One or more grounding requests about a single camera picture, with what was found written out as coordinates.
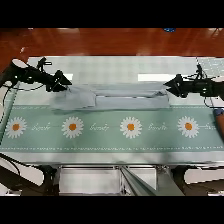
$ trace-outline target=white flower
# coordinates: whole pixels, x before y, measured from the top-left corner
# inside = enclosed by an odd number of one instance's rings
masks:
[[[66,138],[75,138],[82,134],[83,126],[83,121],[78,117],[69,117],[63,122],[62,131],[64,131]]]
[[[17,138],[23,134],[26,127],[26,121],[22,117],[14,117],[14,119],[11,119],[6,126],[6,135],[8,135],[8,138]]]
[[[126,117],[120,125],[120,131],[123,131],[123,135],[126,138],[135,138],[141,134],[142,125],[140,121],[134,117]]]
[[[179,119],[177,127],[179,131],[182,131],[182,135],[185,135],[185,137],[194,138],[199,133],[199,127],[194,118],[182,117]]]

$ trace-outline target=red brown floor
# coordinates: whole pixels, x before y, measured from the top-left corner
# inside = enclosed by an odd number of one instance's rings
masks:
[[[224,29],[8,28],[0,29],[0,71],[13,57],[49,55],[161,55],[224,57]]]

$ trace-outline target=yellow flower center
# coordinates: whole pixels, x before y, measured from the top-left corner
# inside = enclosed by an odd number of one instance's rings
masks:
[[[18,131],[18,130],[19,130],[19,124],[14,124],[14,125],[12,126],[12,130],[13,130],[13,131]]]
[[[133,124],[128,124],[128,130],[133,131],[135,129],[135,126]]]
[[[192,129],[192,124],[186,123],[185,128],[190,131]]]
[[[69,129],[70,129],[71,131],[74,131],[74,130],[76,129],[76,124],[70,124],[70,125],[69,125]]]

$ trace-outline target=gray cloth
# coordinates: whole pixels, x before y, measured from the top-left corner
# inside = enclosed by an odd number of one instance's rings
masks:
[[[73,85],[55,94],[51,108],[60,110],[150,110],[169,108],[162,83]]]

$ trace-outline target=table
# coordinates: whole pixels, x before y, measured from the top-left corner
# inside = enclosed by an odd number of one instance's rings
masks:
[[[53,64],[45,67],[46,72],[54,74],[59,69],[68,78],[72,78],[73,84],[137,83],[140,80],[150,81],[153,77],[158,77],[158,81],[162,82],[178,73],[191,75],[196,71],[195,57],[46,58]],[[31,57],[28,63],[36,66],[38,60],[40,58]],[[223,74],[224,59],[198,60],[208,76]],[[30,89],[38,85],[21,83],[20,88]],[[214,126],[212,110],[204,105],[204,99],[198,94],[189,94],[186,99],[169,94],[169,111],[73,112],[61,115],[50,110],[49,104],[54,93],[48,93],[44,88],[15,93],[13,106],[8,110],[8,121],[15,117],[25,118],[27,129],[16,139],[8,138],[4,133],[0,151],[6,155],[28,163],[62,164],[181,164],[224,161],[223,141]],[[85,121],[83,134],[71,141],[61,133],[61,125],[69,117],[79,117]],[[125,138],[119,131],[120,122],[126,117],[135,117],[144,124],[139,138]],[[178,122],[188,118],[194,118],[200,129],[194,138],[182,135],[177,127]]]

